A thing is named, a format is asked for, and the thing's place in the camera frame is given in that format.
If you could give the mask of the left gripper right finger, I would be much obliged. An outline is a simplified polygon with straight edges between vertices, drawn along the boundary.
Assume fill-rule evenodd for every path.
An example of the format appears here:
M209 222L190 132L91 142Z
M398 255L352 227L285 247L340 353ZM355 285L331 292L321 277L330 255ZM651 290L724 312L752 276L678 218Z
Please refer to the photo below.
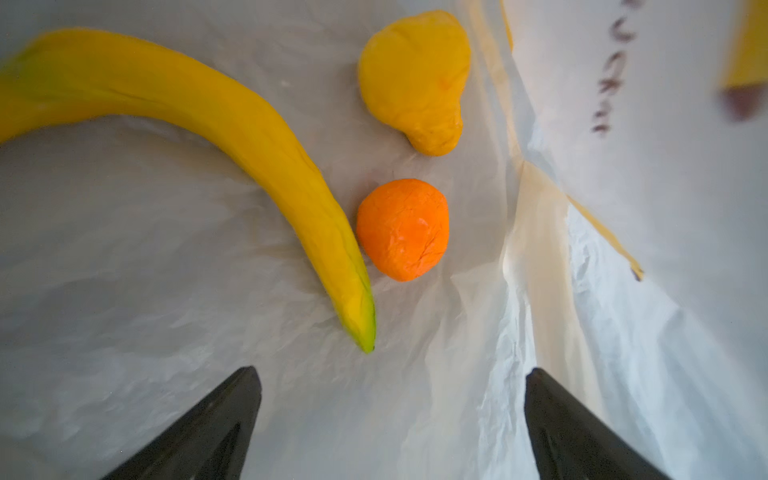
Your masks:
M541 368L526 376L524 413L541 479L667 478Z

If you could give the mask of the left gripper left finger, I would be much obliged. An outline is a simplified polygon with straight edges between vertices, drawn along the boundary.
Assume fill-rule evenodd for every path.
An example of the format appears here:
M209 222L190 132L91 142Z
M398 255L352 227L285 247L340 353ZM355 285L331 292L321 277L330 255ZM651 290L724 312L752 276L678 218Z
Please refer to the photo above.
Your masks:
M107 479L238 479L262 386L252 366L237 369Z

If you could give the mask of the banana print plastic bag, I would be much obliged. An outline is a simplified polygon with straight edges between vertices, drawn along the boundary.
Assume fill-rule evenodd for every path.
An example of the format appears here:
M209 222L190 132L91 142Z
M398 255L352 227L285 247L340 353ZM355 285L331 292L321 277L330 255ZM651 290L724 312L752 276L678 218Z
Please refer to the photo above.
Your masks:
M467 33L463 131L416 151L358 60L427 11ZM767 112L721 87L743 1L5 1L1 55L91 27L236 79L349 215L446 196L441 262L369 272L345 333L269 196L205 140L111 117L1 148L1 475L97 479L235 369L263 397L247 479L534 479L541 367L674 479L767 475Z

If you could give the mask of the orange fruit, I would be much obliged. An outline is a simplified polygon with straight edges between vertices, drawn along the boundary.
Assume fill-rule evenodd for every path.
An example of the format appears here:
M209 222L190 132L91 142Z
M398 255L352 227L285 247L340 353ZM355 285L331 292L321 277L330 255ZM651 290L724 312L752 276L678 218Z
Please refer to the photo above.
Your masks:
M361 202L356 234L379 271L399 282L414 280L436 266L447 250L446 197L418 179L385 183Z

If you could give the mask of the long yellow banana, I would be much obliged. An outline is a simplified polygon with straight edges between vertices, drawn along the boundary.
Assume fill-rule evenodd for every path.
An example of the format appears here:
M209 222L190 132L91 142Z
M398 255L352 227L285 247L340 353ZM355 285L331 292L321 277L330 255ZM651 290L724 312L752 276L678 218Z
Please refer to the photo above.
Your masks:
M177 51L86 28L40 35L1 67L1 137L108 115L162 120L226 153L294 229L342 326L376 338L369 275L349 220L281 115L234 79Z

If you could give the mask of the yellow pear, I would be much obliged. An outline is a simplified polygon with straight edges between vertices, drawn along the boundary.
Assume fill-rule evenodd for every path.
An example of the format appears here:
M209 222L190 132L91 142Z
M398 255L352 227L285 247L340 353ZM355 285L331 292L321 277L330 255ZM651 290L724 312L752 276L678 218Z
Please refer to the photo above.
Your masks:
M358 60L368 112L427 156L443 156L462 131L460 99L471 48L457 18L443 10L402 18L374 34Z

